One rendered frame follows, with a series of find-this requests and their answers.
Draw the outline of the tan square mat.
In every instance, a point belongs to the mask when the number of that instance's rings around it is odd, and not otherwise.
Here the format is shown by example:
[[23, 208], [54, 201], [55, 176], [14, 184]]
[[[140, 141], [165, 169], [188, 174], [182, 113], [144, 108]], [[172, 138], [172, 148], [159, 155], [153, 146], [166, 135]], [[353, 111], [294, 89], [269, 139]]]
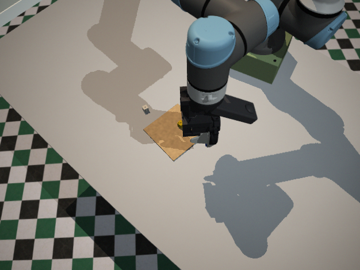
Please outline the tan square mat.
[[180, 120], [181, 106], [177, 104], [143, 129], [173, 161], [195, 144], [190, 139], [196, 136], [183, 137], [183, 129], [177, 125]]

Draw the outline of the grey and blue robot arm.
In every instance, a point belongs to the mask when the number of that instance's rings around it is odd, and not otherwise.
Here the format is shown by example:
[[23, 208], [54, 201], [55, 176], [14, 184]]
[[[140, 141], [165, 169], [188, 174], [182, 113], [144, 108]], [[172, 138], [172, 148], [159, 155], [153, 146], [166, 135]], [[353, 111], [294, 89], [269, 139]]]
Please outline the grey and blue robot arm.
[[342, 11], [345, 0], [171, 1], [197, 19], [190, 25], [186, 41], [189, 97], [202, 105], [224, 98], [210, 113], [247, 124], [258, 119], [255, 107], [225, 94], [230, 68], [249, 52], [278, 52], [285, 31], [319, 49], [347, 18]]

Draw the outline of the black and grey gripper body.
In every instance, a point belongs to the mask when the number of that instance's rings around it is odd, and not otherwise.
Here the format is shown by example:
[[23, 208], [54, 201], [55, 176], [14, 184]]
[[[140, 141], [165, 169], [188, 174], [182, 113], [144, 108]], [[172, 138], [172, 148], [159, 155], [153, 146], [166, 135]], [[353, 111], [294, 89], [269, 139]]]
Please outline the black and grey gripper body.
[[220, 106], [223, 99], [212, 105], [202, 105], [189, 97], [187, 86], [180, 87], [183, 137], [213, 132], [214, 127], [218, 127], [220, 131], [220, 116], [211, 114], [210, 110]]

